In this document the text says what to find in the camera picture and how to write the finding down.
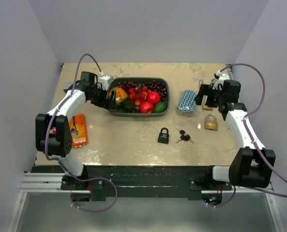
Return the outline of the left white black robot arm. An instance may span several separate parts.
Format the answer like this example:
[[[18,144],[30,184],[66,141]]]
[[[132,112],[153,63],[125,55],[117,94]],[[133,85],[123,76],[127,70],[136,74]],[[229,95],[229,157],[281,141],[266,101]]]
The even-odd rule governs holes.
[[[85,189],[90,180],[87,167],[73,154],[70,119],[86,102],[105,108],[115,107],[115,92],[109,93],[113,77],[101,73],[82,72],[79,80],[69,83],[65,97],[46,114],[35,118],[36,149],[48,160],[56,160],[65,175],[63,181],[77,189]]]

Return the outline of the brass long-shackle padlock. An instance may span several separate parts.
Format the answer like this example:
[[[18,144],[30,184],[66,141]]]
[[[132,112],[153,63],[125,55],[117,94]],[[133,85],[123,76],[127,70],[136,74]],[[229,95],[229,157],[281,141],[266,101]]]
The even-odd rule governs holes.
[[[202,104],[202,110],[212,111],[213,107],[207,106],[205,103]]]

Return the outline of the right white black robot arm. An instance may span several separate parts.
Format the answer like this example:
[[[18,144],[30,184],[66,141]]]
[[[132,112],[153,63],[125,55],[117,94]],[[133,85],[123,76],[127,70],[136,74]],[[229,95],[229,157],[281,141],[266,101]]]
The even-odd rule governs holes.
[[[247,116],[246,106],[239,102],[241,84],[234,80],[224,80],[220,84],[201,84],[195,98],[201,105],[204,97],[206,105],[214,107],[222,114],[234,133],[239,150],[230,166],[213,166],[204,178],[205,186],[214,190],[221,182],[247,188],[266,188],[272,175],[275,152],[266,149],[256,136]]]

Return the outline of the black-headed key bunch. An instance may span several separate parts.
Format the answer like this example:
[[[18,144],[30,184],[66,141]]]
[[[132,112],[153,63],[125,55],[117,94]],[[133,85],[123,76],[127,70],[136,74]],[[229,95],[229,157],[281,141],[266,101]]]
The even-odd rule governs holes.
[[[184,141],[185,148],[187,148],[188,142],[191,142],[192,144],[195,144],[195,142],[191,139],[190,135],[187,134],[184,130],[179,130],[178,128],[175,128],[175,129],[178,130],[178,132],[180,134],[180,138],[179,138],[179,140],[176,143]]]

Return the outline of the black padlock with keys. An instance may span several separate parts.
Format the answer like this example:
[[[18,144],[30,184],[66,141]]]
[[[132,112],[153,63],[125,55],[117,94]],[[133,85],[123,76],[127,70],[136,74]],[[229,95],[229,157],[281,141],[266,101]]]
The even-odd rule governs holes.
[[[162,128],[158,136],[158,143],[168,144],[169,143],[169,130]]]

